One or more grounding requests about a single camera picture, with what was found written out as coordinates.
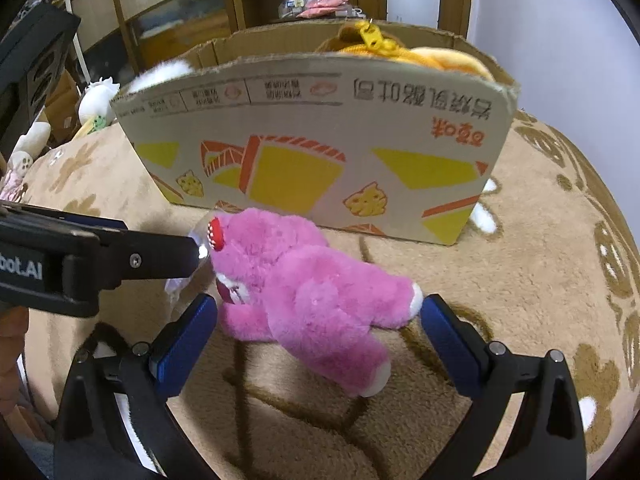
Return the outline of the person's left hand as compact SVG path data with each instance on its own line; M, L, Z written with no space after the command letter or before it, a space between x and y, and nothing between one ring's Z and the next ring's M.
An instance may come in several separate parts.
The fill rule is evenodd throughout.
M39 440L39 437L36 436L39 427L32 414L26 408L18 406L21 376L17 360L24 350L28 326L29 312L24 307L11 308L1 315L1 415L16 434Z

